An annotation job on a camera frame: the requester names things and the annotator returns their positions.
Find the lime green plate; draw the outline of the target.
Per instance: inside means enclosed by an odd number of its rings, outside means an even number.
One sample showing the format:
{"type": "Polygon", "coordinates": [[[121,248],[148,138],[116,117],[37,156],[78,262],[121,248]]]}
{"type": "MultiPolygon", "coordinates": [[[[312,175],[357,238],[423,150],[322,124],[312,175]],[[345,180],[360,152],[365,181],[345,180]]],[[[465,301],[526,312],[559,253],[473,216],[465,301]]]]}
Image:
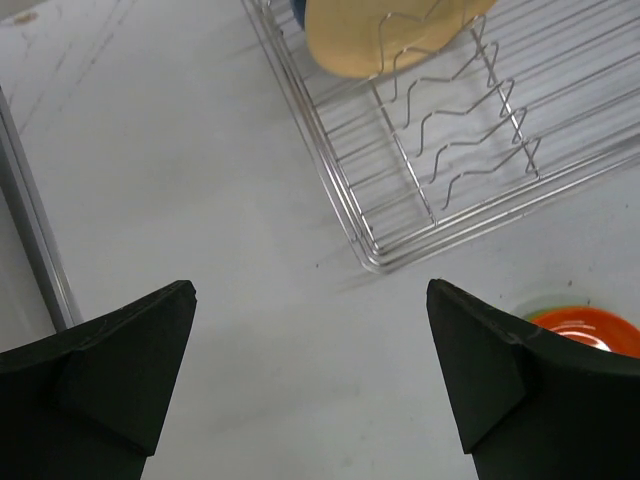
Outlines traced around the lime green plate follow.
{"type": "Polygon", "coordinates": [[[553,306],[553,307],[545,307],[545,308],[536,308],[528,311],[522,311],[518,314],[518,317],[525,321],[533,322],[535,319],[541,316],[547,315],[549,313],[564,311],[571,308],[572,306],[553,306]]]}

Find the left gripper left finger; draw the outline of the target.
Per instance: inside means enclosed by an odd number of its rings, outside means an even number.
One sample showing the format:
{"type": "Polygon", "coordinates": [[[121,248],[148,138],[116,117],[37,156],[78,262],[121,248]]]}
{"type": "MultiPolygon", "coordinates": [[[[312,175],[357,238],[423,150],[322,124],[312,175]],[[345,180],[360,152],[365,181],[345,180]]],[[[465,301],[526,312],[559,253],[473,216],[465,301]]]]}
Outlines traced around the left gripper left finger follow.
{"type": "Polygon", "coordinates": [[[2,352],[4,479],[139,479],[196,311],[189,280],[2,352]]]}

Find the wire dish rack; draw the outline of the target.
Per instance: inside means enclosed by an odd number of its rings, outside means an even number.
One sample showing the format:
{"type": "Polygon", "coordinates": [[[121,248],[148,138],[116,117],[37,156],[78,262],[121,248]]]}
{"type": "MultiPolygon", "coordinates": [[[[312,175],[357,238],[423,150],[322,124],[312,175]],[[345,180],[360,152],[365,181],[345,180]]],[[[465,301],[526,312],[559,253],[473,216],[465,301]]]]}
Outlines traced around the wire dish rack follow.
{"type": "Polygon", "coordinates": [[[442,52],[344,79],[287,1],[249,21],[360,263],[387,273],[639,163],[639,5],[500,1],[442,52]]]}

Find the small orange plate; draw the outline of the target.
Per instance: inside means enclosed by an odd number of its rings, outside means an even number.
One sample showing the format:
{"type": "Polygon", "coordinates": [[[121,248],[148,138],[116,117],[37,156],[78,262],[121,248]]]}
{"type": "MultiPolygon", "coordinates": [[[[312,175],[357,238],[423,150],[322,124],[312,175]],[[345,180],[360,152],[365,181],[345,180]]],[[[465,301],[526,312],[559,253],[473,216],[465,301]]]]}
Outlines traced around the small orange plate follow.
{"type": "Polygon", "coordinates": [[[590,306],[568,306],[536,313],[529,321],[593,348],[639,357],[639,329],[627,320],[590,306]]]}

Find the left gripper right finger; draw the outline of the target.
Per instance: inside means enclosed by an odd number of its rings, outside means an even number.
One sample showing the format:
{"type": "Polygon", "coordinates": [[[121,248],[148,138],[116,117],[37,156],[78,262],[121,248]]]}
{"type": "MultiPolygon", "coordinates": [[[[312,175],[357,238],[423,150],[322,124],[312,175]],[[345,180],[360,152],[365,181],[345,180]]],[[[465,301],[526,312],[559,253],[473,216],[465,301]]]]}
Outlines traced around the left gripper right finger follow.
{"type": "Polygon", "coordinates": [[[636,479],[639,362],[443,279],[426,308],[462,449],[481,479],[636,479]]]}

